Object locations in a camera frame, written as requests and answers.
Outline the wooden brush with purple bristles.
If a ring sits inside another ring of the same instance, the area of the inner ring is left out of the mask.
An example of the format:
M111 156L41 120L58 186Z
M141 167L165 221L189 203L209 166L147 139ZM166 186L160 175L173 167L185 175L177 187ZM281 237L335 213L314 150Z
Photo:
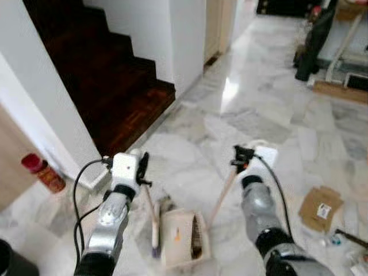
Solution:
M160 258L160 206L155 202L150 193L150 185L143 184L141 190L144 195L144 202L147 204L149 216L151 218L151 255L153 258Z

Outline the beige dustpan with wooden handle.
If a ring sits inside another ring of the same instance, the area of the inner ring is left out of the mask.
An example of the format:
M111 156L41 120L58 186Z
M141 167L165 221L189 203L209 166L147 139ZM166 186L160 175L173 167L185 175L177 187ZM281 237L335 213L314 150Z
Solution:
M193 269L213 257L210 227L223 207L236 176L236 169L233 169L208 218L202 212L193 210L174 209L163 213L160 217L160 257L164 271Z

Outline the brown cardboard piece with label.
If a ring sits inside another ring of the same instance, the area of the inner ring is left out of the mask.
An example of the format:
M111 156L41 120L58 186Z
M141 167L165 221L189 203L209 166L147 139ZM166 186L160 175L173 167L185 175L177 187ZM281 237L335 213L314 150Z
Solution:
M298 214L306 228L327 233L342 205L344 201L338 191L326 186L313 187L306 194Z

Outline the dark wooden staircase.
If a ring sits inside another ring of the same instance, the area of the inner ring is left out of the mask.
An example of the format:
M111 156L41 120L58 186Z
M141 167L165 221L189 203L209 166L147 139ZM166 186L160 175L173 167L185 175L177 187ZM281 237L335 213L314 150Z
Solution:
M153 60L111 32L102 9L82 0L22 0L95 147L112 156L131 147L175 98Z

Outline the red canister with red cap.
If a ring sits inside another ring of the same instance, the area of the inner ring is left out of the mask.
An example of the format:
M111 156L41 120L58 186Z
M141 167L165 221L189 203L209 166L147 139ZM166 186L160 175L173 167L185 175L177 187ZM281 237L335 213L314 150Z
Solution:
M48 162L36 154L28 154L21 159L21 165L31 174L37 177L52 194L61 192L66 187L66 182L56 173Z

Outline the long wooden plank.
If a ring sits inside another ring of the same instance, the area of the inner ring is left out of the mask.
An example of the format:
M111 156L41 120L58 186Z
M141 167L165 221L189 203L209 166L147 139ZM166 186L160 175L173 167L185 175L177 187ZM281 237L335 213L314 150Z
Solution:
M368 92L366 90L350 89L342 85L318 80L313 85L313 92L316 94L328 95L336 99L345 99L368 105Z

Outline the small clear plastic bottle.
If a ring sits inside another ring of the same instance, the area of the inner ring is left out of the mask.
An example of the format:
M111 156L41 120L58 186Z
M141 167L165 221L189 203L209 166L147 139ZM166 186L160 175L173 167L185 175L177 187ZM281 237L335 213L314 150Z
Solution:
M340 247L343 245L342 234L339 232L333 232L329 234L327 238L327 243L329 247Z

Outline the beige door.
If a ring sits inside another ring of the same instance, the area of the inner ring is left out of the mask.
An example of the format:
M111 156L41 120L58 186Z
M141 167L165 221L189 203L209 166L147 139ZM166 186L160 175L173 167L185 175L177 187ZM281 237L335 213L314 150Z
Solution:
M206 0L204 44L206 66L211 65L229 47L236 2L237 0Z

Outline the thin dark brown stick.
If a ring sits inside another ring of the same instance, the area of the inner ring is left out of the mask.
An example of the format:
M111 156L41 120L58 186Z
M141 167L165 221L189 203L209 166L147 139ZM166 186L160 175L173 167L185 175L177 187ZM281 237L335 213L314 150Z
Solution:
M335 234L342 235L346 237L348 240L354 242L355 244L360 245L361 247L368 249L368 242L363 241L360 239L360 237L354 236L353 234L350 234L349 232L343 231L342 229L336 228Z

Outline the long black bag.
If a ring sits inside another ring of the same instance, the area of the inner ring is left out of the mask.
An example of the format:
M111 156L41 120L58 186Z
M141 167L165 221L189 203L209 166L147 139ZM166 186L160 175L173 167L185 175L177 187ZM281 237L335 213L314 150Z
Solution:
M333 18L336 13L336 6L339 0L324 0L328 5L321 8L320 15L308 33L305 43L305 52L302 53L299 59L298 68L295 74L295 79L298 81L308 81L313 70L318 68L316 62L320 51L326 42L329 30L333 25Z

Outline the white framed black tablet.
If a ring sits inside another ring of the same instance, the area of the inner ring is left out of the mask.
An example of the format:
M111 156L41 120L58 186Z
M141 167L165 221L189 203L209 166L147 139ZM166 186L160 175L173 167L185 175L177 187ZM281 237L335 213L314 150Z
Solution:
M344 86L348 89L368 91L368 76L349 72L345 76Z

